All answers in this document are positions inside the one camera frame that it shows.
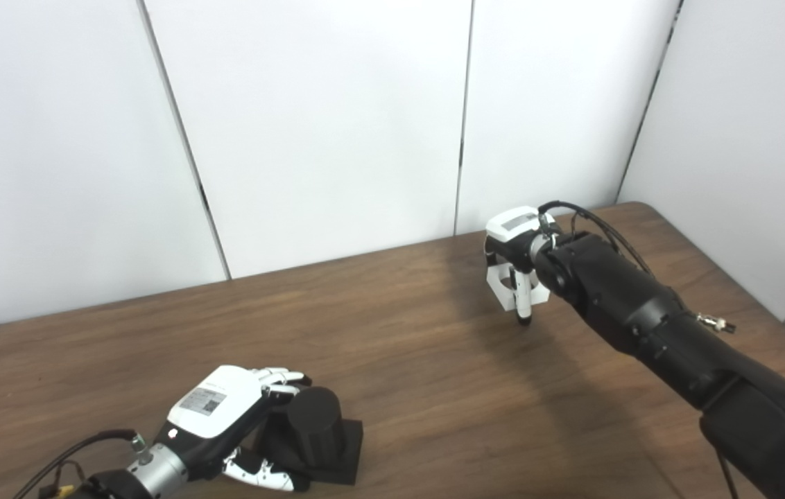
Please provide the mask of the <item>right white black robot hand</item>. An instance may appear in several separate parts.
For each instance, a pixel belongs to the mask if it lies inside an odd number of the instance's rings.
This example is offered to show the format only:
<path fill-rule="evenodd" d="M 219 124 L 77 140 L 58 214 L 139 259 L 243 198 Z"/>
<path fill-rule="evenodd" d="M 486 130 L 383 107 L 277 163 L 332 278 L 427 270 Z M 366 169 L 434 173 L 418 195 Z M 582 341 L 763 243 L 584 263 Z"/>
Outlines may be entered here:
<path fill-rule="evenodd" d="M 533 249 L 556 243 L 561 234 L 550 214 L 532 207 L 510 209 L 485 225 L 485 282 L 501 307 L 512 310 L 522 326 L 530 324 L 533 306 L 550 297 L 537 275 Z"/>

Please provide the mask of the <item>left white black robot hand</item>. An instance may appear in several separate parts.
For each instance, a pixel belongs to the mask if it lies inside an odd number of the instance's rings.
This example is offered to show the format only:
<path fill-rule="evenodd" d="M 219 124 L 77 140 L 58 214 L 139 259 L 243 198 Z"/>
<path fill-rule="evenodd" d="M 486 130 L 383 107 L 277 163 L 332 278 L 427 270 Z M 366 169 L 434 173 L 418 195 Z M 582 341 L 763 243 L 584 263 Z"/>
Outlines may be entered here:
<path fill-rule="evenodd" d="M 310 479 L 243 442 L 311 385 L 309 376 L 285 367 L 221 365 L 173 405 L 153 444 L 171 454 L 184 483 L 225 475 L 260 489 L 307 492 Z"/>

